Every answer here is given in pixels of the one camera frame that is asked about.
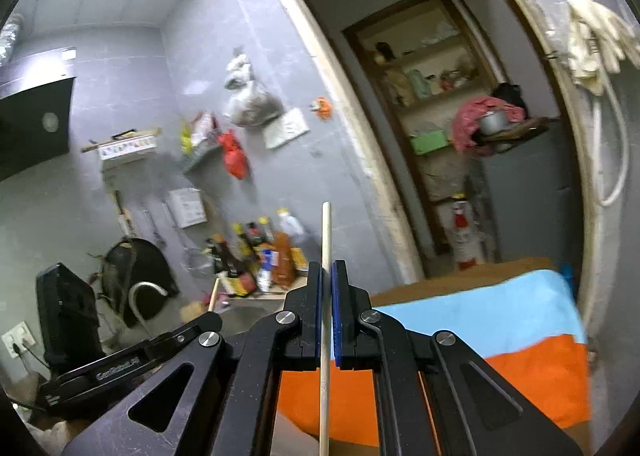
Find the wooden chopstick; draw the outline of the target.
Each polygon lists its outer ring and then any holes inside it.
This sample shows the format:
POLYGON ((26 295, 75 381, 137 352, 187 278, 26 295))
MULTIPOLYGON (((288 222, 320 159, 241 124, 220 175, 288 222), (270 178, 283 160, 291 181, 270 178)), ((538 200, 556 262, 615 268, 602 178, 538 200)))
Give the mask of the wooden chopstick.
POLYGON ((215 281, 214 281, 214 286, 213 286, 212 293, 209 296, 207 312, 215 313, 216 303, 217 303, 217 299, 218 299, 219 287, 220 287, 220 277, 216 276, 215 281))
POLYGON ((331 268, 332 247, 331 204, 321 208, 321 341, 320 341, 320 402, 319 454, 330 454, 330 366, 331 366, 331 268))

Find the green box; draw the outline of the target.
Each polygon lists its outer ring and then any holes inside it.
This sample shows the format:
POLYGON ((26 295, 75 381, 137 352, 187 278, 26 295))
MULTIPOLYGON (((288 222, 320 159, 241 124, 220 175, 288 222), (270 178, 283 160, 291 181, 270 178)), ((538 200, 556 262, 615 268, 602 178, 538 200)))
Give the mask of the green box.
POLYGON ((414 153, 418 156, 429 154, 435 150, 441 150, 449 144, 443 130, 434 130, 417 134, 410 138, 410 143, 414 153))

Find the pink red cloth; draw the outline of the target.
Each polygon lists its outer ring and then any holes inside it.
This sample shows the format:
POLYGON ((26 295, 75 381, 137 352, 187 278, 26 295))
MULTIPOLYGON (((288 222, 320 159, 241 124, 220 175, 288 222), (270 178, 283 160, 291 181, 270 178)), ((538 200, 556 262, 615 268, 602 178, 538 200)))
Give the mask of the pink red cloth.
POLYGON ((506 112, 509 124, 516 124, 525 119, 524 108, 503 101, 501 98, 489 95, 471 98, 458 109, 451 123, 452 142, 458 153, 464 153, 468 148, 476 145, 472 140, 472 134, 480 128, 476 120, 497 109, 503 109, 506 112))

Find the orange wall plug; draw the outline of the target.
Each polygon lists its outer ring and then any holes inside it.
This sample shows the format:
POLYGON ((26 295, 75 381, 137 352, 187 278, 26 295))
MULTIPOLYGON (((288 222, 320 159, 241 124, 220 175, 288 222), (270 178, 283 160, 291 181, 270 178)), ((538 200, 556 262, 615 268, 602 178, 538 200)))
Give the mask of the orange wall plug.
POLYGON ((327 120, 332 116, 332 105, 324 98, 319 96, 310 104, 310 110, 322 120, 327 120))

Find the dark soy sauce bottle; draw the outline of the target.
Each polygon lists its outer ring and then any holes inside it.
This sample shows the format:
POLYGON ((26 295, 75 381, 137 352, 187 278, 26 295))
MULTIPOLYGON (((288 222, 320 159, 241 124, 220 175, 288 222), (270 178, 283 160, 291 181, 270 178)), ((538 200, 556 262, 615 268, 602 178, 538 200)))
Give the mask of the dark soy sauce bottle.
POLYGON ((228 242, 221 234, 215 234, 213 241, 216 245, 221 264, 224 266, 224 288, 230 296, 245 298, 257 290, 252 272, 245 263, 232 254, 228 242))

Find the large oil jug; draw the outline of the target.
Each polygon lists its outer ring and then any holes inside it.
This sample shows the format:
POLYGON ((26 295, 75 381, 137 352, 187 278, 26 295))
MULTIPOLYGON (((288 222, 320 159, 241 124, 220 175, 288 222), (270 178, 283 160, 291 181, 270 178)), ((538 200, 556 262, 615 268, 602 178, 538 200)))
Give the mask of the large oil jug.
POLYGON ((303 224, 290 213, 288 208, 277 211, 280 230, 290 239, 292 256, 297 272, 305 274, 309 265, 308 235, 303 224))

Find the black wok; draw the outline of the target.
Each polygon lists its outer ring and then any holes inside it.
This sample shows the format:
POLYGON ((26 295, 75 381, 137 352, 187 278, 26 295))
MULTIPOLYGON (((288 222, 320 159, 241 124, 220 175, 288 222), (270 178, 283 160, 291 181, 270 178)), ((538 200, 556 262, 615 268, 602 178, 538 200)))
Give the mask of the black wok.
POLYGON ((149 287, 141 287, 136 307, 144 320, 157 316, 169 298, 179 293, 169 263, 160 248, 146 239, 123 238, 108 250, 101 262, 101 294, 111 310, 127 328, 139 324, 129 304, 129 291, 137 283, 152 283, 167 292, 166 296, 149 287))

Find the white wall rack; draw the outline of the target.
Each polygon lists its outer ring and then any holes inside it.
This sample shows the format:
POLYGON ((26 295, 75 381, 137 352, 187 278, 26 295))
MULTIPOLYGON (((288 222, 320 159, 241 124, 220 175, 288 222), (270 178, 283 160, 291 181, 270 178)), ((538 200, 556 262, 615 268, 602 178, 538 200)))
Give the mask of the white wall rack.
POLYGON ((82 154, 96 152, 102 172, 115 169, 122 164, 143 159, 157 149, 157 138, 162 134, 161 128, 137 131, 129 130, 114 135, 108 141, 91 143, 81 147, 82 154))

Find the grey cabinet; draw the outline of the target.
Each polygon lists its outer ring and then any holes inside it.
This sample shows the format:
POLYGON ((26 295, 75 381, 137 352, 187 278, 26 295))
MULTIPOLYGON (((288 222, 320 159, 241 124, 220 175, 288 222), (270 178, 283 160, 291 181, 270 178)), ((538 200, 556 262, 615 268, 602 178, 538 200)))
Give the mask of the grey cabinet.
POLYGON ((546 124, 532 138, 490 156, 466 158, 465 188, 487 260, 543 257, 560 268, 582 265, 582 194, 564 126, 546 124))

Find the white wall switch panel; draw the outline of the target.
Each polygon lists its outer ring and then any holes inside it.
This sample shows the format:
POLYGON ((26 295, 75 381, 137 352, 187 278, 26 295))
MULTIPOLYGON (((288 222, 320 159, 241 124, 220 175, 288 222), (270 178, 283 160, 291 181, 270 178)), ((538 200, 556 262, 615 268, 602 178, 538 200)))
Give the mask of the white wall switch panel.
POLYGON ((299 108, 292 108, 265 126, 266 149, 275 150, 309 131, 303 112, 299 108))

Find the black range hood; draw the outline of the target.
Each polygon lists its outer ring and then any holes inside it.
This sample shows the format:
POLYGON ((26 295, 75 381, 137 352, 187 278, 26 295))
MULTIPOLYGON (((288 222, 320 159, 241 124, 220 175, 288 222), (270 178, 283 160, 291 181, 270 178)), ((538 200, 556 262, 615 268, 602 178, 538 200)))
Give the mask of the black range hood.
POLYGON ((76 50, 26 55, 1 67, 1 177, 70 150, 76 50))

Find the red plastic bag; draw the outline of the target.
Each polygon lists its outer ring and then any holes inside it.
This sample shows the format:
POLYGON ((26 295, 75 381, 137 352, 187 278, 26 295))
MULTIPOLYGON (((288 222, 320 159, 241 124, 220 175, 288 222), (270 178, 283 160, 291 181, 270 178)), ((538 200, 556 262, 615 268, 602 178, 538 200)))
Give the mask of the red plastic bag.
POLYGON ((232 130, 221 133, 218 143, 222 149, 224 168, 235 179, 242 180, 248 175, 247 156, 232 130))

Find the orange sauce bottle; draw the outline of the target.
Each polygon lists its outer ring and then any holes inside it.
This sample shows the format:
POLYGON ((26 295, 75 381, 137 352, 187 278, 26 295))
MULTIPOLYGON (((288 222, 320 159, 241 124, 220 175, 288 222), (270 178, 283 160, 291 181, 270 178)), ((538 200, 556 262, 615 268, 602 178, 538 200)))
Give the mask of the orange sauce bottle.
POLYGON ((288 234, 274 233, 271 255, 271 279, 281 288, 290 288, 296 280, 296 267, 288 234))

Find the white gloves hanging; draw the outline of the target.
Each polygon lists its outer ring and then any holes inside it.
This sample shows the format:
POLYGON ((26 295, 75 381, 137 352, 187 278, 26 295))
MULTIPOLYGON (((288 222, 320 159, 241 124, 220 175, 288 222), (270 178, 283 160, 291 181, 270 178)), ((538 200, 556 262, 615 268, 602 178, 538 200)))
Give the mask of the white gloves hanging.
POLYGON ((639 34, 601 3, 567 0, 568 66, 575 84, 594 96, 602 96, 610 75, 620 73, 620 63, 629 60, 639 68, 639 34))

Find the mesh strainer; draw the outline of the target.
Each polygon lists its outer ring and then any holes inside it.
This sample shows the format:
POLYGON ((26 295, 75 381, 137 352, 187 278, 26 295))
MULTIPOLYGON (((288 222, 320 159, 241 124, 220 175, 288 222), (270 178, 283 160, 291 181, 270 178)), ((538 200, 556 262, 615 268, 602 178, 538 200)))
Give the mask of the mesh strainer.
POLYGON ((186 235, 183 233, 183 230, 178 227, 178 223, 168 203, 162 200, 162 206, 171 228, 177 235, 182 247, 181 265, 183 268, 193 277, 200 278, 201 280, 212 276, 214 266, 212 256, 204 250, 189 246, 186 241, 186 235))

